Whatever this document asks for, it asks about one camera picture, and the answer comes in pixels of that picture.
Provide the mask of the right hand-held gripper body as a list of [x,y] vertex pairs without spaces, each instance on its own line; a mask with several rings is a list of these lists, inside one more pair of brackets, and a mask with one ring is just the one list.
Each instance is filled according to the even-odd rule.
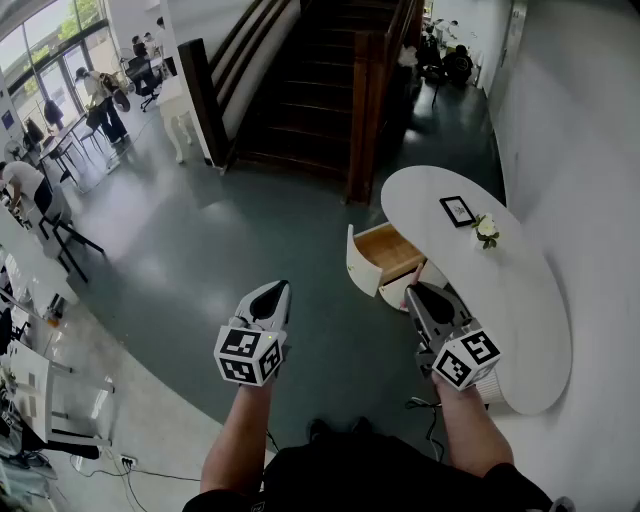
[[424,376],[438,374],[456,390],[465,390],[492,371],[501,350],[487,329],[467,323],[428,344],[420,343],[415,358]]

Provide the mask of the large white wood-lined drawer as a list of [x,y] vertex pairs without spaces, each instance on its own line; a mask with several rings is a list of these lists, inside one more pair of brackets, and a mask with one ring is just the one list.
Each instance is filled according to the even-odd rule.
[[374,297],[378,289],[414,271],[426,257],[389,222],[356,233],[347,229],[346,268],[353,283]]

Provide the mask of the person's left forearm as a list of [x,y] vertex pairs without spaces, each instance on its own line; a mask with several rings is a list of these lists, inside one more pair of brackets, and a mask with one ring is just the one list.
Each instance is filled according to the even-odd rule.
[[227,419],[207,454],[200,492],[259,491],[263,475],[272,384],[240,386]]

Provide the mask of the person's right forearm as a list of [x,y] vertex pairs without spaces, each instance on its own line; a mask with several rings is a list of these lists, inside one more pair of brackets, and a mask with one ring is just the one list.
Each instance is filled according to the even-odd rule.
[[514,464],[512,449],[490,418],[475,386],[456,390],[439,374],[432,374],[448,437],[452,464],[484,477],[501,464]]

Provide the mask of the white curved console table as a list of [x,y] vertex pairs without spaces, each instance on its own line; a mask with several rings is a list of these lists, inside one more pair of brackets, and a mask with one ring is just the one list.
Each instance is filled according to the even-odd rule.
[[[495,248],[473,246],[470,228],[455,227],[441,203],[451,197],[461,198],[475,215],[492,215],[499,232]],[[503,401],[524,415],[550,408],[569,380],[570,328],[553,273],[516,217],[473,181],[433,166],[392,174],[382,186],[381,205],[387,220],[495,336]]]

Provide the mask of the white flowers in white pot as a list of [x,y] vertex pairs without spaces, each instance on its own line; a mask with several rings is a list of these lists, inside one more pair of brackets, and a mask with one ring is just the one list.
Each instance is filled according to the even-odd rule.
[[497,247],[500,232],[490,213],[477,216],[471,228],[472,248],[489,250]]

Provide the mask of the dark wooden staircase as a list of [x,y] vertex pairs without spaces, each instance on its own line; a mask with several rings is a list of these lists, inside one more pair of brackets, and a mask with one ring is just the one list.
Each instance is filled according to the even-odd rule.
[[424,0],[250,0],[213,52],[180,44],[207,162],[308,172],[370,200]]

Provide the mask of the white framed side table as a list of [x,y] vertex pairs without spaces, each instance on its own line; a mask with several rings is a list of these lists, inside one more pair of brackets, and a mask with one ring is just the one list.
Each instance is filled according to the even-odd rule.
[[54,418],[68,418],[66,413],[53,410],[54,385],[57,379],[70,379],[83,387],[113,394],[115,388],[112,383],[86,377],[76,369],[54,362],[17,341],[9,344],[7,355],[9,372],[16,382],[13,403],[24,422],[43,442],[100,448],[112,446],[109,438],[59,433],[54,431],[52,424]]

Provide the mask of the grey chair with black legs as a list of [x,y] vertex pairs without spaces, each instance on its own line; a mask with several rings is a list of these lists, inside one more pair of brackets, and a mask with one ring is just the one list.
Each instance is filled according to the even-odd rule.
[[71,208],[59,185],[52,187],[44,179],[35,192],[34,204],[37,211],[34,230],[42,244],[44,254],[60,263],[68,274],[71,270],[75,270],[82,281],[88,283],[88,276],[69,249],[69,242],[77,242],[84,247],[94,249],[103,256],[106,255],[104,249],[76,229]]

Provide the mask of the long white desk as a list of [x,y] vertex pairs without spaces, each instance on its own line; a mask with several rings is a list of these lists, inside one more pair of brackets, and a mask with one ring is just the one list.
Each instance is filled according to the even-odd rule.
[[4,205],[0,205],[0,247],[15,263],[10,268],[10,274],[17,279],[12,284],[14,297],[21,302],[28,293],[34,315],[44,318],[55,296],[71,305],[79,302],[61,264],[45,255],[37,237],[21,226]]

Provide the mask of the dark dining chair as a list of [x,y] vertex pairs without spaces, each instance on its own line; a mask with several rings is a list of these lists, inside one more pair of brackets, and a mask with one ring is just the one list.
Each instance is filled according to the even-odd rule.
[[97,107],[93,107],[87,111],[84,131],[77,136],[77,140],[81,145],[84,145],[89,140],[95,150],[102,152],[102,146],[97,139],[97,134],[101,135],[104,141],[107,141],[106,136],[101,131],[100,110]]

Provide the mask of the black office chair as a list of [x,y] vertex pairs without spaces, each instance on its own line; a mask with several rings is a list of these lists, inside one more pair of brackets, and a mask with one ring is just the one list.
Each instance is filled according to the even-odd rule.
[[133,83],[134,92],[143,99],[140,109],[145,112],[148,105],[158,98],[156,89],[161,84],[161,80],[153,73],[151,62],[145,57],[130,59],[127,62],[125,74]]

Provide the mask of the grey door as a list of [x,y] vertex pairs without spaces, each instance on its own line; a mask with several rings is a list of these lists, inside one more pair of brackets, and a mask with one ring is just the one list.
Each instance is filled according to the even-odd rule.
[[529,0],[511,0],[509,21],[503,42],[500,69],[514,65],[518,53]]

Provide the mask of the glass entrance doors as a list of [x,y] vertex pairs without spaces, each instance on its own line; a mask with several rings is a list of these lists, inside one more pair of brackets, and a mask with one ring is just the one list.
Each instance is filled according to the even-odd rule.
[[54,0],[0,38],[0,73],[21,122],[49,132],[57,124],[46,120],[45,103],[69,123],[89,104],[76,70],[113,72],[114,57],[104,0]]

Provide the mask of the black picture frame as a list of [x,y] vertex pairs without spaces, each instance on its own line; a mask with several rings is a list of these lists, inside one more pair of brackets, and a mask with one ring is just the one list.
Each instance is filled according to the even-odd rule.
[[460,196],[440,198],[439,203],[456,228],[472,226],[476,217]]

